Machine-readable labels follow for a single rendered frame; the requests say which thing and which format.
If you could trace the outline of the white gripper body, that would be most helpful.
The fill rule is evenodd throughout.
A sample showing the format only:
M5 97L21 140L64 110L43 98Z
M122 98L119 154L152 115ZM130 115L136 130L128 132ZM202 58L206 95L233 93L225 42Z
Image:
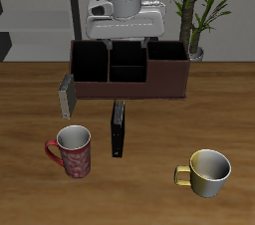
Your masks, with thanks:
M141 10L124 21L113 16L87 17L87 36L90 39L128 39L160 37L164 33L165 5L160 1L143 1Z

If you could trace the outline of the red patterned mug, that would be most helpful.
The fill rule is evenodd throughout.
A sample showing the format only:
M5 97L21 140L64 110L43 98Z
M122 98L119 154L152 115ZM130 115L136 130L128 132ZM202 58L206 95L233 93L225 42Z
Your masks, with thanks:
M61 157L50 149L55 145ZM45 143L46 154L65 168L67 175L74 179L86 177L91 170L91 133L81 125L69 125L62 128L55 139Z

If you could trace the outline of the green pot plant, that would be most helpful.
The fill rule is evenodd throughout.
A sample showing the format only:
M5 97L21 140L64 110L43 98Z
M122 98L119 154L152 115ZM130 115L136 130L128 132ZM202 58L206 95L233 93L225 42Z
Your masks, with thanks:
M203 31L211 32L211 23L221 16L230 14L225 11L228 0L222 0L213 6L215 0L174 0L178 9L176 14L181 18L179 40L187 49L191 62L201 62L204 51L199 47Z

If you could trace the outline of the yellow mug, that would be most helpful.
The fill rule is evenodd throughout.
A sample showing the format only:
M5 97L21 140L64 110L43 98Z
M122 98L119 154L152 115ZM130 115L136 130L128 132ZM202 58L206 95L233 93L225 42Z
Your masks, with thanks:
M231 164L222 153L201 149L191 155L188 165L176 166L174 183L190 186L197 195L211 198L218 194L230 173Z

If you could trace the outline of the dark brown desk caddy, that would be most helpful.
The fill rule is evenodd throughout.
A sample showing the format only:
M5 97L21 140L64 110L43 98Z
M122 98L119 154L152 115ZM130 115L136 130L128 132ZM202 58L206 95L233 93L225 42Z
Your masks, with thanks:
M79 99L184 100L190 61L179 41L71 43L70 73Z

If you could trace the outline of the grey standing book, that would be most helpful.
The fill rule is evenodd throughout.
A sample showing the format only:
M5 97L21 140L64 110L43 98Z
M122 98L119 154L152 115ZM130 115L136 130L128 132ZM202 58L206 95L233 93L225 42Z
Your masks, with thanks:
M74 111L77 96L74 76L65 74L58 88L62 117L70 119Z

